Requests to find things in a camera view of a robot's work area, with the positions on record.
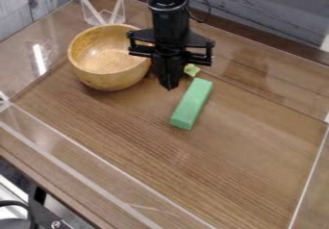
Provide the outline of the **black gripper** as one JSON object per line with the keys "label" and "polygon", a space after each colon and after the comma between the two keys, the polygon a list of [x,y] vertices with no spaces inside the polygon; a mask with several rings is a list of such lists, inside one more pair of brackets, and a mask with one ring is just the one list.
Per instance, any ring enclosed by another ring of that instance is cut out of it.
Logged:
{"label": "black gripper", "polygon": [[183,75],[184,62],[210,66],[212,64],[214,41],[189,29],[189,15],[185,7],[171,11],[151,10],[152,28],[128,31],[128,53],[133,56],[149,58],[157,54],[164,58],[179,56],[169,60],[169,73],[167,60],[153,56],[152,71],[160,86],[175,89]]}

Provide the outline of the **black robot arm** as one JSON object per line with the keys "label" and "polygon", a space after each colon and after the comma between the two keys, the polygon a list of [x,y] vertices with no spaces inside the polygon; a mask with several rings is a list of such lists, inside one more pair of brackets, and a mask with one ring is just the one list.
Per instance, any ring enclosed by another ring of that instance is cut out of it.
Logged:
{"label": "black robot arm", "polygon": [[187,64],[212,64],[214,41],[189,30],[188,0],[147,0],[152,28],[128,31],[128,54],[149,58],[152,72],[167,90],[179,86]]}

